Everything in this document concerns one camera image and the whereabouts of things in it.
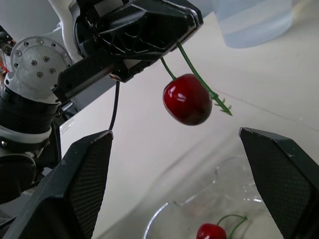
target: screw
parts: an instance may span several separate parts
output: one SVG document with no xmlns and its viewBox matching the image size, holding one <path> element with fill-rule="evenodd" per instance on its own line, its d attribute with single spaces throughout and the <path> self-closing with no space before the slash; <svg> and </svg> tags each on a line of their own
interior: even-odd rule
<svg viewBox="0 0 319 239">
<path fill-rule="evenodd" d="M 16 56 L 22 56 L 22 52 L 21 52 L 20 50 L 16 50 L 16 51 L 15 51 L 15 55 L 16 55 Z"/>
<path fill-rule="evenodd" d="M 30 63 L 32 66 L 36 66 L 38 64 L 37 61 L 35 61 L 35 60 L 31 60 Z"/>
<path fill-rule="evenodd" d="M 36 40 L 36 43 L 42 45 L 42 44 L 44 43 L 44 41 L 43 41 L 43 39 L 38 38 L 38 39 Z"/>
<path fill-rule="evenodd" d="M 47 56 L 45 56 L 45 57 L 43 58 L 43 60 L 44 60 L 44 62 L 49 62 L 49 61 L 50 61 L 50 58 L 47 57 Z"/>
<path fill-rule="evenodd" d="M 42 72 L 38 72 L 36 75 L 37 75 L 39 78 L 42 78 L 42 77 L 43 77 L 43 73 L 42 73 Z"/>
</svg>

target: cherry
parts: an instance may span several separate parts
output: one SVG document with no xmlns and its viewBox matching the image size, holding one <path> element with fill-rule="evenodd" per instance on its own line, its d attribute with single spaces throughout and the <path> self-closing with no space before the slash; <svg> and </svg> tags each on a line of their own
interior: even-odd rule
<svg viewBox="0 0 319 239">
<path fill-rule="evenodd" d="M 164 89 L 166 110 L 185 125 L 205 122 L 212 111 L 209 93 L 193 74 L 186 74 L 170 82 Z"/>
<path fill-rule="evenodd" d="M 227 239 L 223 228 L 214 224 L 203 224 L 197 231 L 196 239 Z"/>
</svg>

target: glass bowl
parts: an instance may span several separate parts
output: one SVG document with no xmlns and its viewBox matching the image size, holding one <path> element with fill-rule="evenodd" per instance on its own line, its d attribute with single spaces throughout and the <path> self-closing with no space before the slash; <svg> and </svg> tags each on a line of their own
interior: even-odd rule
<svg viewBox="0 0 319 239">
<path fill-rule="evenodd" d="M 165 203 L 154 214 L 144 239 L 195 239 L 202 224 L 216 224 L 223 216 L 246 216 L 233 239 L 282 239 L 273 218 L 259 195 L 245 157 L 219 164 L 211 184 L 183 203 Z M 241 222 L 227 217 L 220 226 L 227 236 Z"/>
</svg>

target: cherry stem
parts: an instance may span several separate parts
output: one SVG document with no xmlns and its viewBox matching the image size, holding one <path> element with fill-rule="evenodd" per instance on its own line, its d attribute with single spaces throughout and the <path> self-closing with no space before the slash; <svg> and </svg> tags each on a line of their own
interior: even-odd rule
<svg viewBox="0 0 319 239">
<path fill-rule="evenodd" d="M 225 218 L 228 218 L 228 217 L 238 217 L 238 218 L 241 218 L 241 219 L 245 219 L 245 218 L 247 219 L 247 217 L 243 217 L 243 216 L 240 216 L 240 215 L 229 214 L 229 215 L 226 215 L 226 216 L 222 217 L 222 218 L 218 221 L 217 225 L 219 226 L 219 224 L 220 224 Z"/>
<path fill-rule="evenodd" d="M 188 66 L 190 67 L 191 71 L 193 72 L 193 74 L 196 76 L 196 78 L 200 81 L 200 83 L 202 84 L 202 86 L 210 93 L 212 100 L 215 100 L 218 105 L 220 107 L 222 107 L 223 111 L 227 114 L 229 114 L 230 116 L 232 116 L 232 113 L 230 112 L 230 110 L 224 105 L 224 103 L 219 99 L 218 94 L 215 93 L 214 91 L 212 91 L 212 89 L 206 84 L 206 82 L 203 80 L 203 78 L 199 75 L 199 73 L 196 71 L 195 67 L 193 66 L 193 64 L 191 63 L 188 55 L 186 54 L 186 52 L 184 51 L 182 45 L 178 42 L 177 46 L 181 52 L 181 54 L 183 55 L 185 61 L 187 62 Z"/>
<path fill-rule="evenodd" d="M 171 76 L 171 78 L 173 79 L 173 81 L 174 81 L 174 80 L 176 80 L 175 75 L 173 74 L 173 72 L 172 72 L 172 71 L 170 71 L 170 69 L 169 69 L 168 65 L 166 64 L 166 62 L 165 62 L 165 60 L 164 60 L 164 58 L 162 57 L 160 60 L 161 60 L 161 62 L 163 63 L 163 65 L 164 65 L 164 67 L 165 67 L 166 71 L 169 73 L 169 75 L 170 75 L 170 76 Z"/>
<path fill-rule="evenodd" d="M 236 230 L 245 222 L 247 221 L 248 218 L 247 217 L 244 217 L 243 220 L 233 229 L 233 231 L 231 232 L 230 236 L 228 239 L 232 239 L 233 238 L 233 235 L 235 234 Z"/>
</svg>

